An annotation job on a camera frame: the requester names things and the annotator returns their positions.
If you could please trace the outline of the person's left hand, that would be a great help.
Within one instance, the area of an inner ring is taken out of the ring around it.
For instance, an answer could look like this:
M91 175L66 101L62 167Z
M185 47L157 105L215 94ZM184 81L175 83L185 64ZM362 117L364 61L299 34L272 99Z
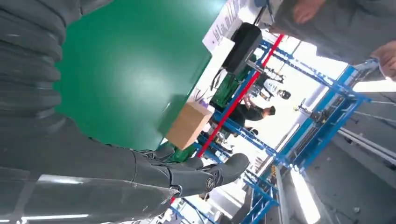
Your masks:
M396 81L396 41L382 45L370 55L379 62L381 73L393 82Z

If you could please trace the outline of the person's right hand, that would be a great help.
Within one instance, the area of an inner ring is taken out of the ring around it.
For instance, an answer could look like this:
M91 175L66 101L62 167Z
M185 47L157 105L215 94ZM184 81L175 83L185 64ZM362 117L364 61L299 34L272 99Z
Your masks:
M298 0L293 7L293 19L297 24L303 24L312 19L325 0Z

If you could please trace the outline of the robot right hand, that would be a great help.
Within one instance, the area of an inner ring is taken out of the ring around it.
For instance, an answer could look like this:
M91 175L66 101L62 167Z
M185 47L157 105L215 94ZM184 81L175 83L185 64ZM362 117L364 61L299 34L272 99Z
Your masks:
M225 163L169 164L85 136L62 115L0 120L0 221L100 224L156 217L173 197L238 179L243 154Z

